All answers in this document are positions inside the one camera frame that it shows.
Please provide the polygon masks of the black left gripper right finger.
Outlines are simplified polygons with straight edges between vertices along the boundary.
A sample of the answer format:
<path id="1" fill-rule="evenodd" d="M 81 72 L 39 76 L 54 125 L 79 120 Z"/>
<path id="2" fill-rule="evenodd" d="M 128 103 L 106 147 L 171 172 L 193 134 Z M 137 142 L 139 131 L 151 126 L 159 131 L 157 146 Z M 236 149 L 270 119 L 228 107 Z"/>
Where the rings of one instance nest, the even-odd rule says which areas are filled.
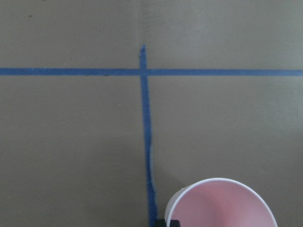
<path id="1" fill-rule="evenodd" d="M 169 223 L 169 227 L 180 227 L 180 221 L 179 220 L 171 220 Z"/>

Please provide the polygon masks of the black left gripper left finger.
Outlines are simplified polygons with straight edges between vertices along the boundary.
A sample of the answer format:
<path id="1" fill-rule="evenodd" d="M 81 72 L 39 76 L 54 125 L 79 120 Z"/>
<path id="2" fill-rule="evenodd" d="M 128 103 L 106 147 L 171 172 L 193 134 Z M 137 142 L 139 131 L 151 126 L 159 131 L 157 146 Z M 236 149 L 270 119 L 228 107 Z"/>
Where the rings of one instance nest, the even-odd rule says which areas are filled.
<path id="1" fill-rule="evenodd" d="M 165 219 L 155 220 L 155 227 L 166 227 Z"/>

